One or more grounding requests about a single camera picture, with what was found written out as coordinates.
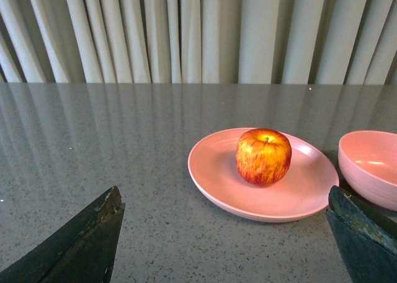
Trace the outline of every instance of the white curtain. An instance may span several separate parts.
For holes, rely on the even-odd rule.
[[[0,0],[0,82],[397,84],[397,0]]]

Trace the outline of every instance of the granite surface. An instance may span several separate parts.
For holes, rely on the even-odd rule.
[[[339,172],[343,134],[397,133],[396,100],[395,86],[2,84],[0,271],[116,185],[126,209],[112,282],[350,282],[325,210],[237,217],[196,188],[187,157],[213,132],[267,127]]]

